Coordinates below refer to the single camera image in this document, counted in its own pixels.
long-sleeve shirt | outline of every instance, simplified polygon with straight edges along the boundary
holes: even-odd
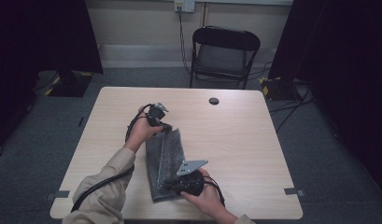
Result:
[[[90,187],[113,175],[121,174],[130,169],[135,161],[132,150],[121,148],[103,167],[100,174],[85,177],[74,193],[75,202],[80,195]],[[132,175],[110,182],[91,193],[80,205],[80,208],[63,219],[63,223],[123,223],[121,209],[125,201],[125,190]],[[252,222],[246,215],[237,219],[235,224]]]

gray cloth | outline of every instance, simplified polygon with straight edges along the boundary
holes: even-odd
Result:
[[[185,160],[179,130],[156,134],[147,141],[146,150],[152,201],[159,203],[180,199],[172,190],[163,187],[164,180],[177,177],[177,170]]]

person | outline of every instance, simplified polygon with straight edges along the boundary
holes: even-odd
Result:
[[[145,113],[141,113],[139,117],[144,118],[137,120],[123,148],[115,153],[106,166],[102,168],[100,174],[90,175],[82,180],[74,193],[74,202],[85,190],[98,182],[131,168],[135,161],[135,154],[141,145],[162,130],[162,127],[149,126],[147,119],[145,119]],[[200,168],[199,171],[205,176],[210,176],[204,169]],[[123,223],[120,211],[124,205],[125,190],[131,177],[132,175],[127,175],[110,182],[90,194],[77,211],[70,213],[63,219],[63,223]],[[211,185],[205,185],[204,190],[197,197],[186,192],[181,192],[181,196],[219,224],[254,223],[247,215],[237,217],[229,212],[221,204],[216,189]]]

black folding chair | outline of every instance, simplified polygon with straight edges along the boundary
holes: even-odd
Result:
[[[193,74],[221,77],[244,81],[246,88],[249,71],[261,41],[253,33],[218,26],[206,26],[197,29],[192,37],[193,51],[191,60],[192,87]]]

wooden table top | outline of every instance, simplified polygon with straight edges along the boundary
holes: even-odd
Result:
[[[209,99],[219,99],[211,105]],[[203,168],[218,182],[226,207],[252,219],[298,219],[303,215],[263,95],[259,91],[166,88],[102,88],[79,140],[57,198],[50,210],[63,218],[86,175],[98,174],[123,146],[138,108],[162,103],[170,112],[163,121],[179,128],[185,158],[208,160]],[[147,176],[145,144],[138,150],[135,170],[121,211],[125,219],[209,219],[186,200],[153,203]]]

